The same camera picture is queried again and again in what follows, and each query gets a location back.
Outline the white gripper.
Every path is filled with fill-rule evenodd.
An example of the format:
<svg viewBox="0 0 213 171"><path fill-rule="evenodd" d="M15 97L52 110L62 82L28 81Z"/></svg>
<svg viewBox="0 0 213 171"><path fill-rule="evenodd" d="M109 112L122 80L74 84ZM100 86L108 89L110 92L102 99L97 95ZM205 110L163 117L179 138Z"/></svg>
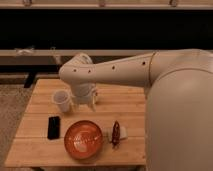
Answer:
<svg viewBox="0 0 213 171"><path fill-rule="evenodd" d="M77 104L89 104L89 108L96 112L96 104L93 101L96 93L96 85L93 83L78 84L71 87L72 98L70 98L70 107L73 111L77 110Z"/></svg>

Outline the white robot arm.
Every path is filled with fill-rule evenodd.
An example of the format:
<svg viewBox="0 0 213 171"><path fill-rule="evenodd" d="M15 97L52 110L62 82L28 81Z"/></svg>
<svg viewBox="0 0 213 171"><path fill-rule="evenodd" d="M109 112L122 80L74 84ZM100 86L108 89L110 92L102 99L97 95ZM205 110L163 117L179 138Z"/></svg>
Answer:
<svg viewBox="0 0 213 171"><path fill-rule="evenodd" d="M80 104L97 83L142 87L147 171L213 171L212 52L155 51L98 64L80 53L59 77Z"/></svg>

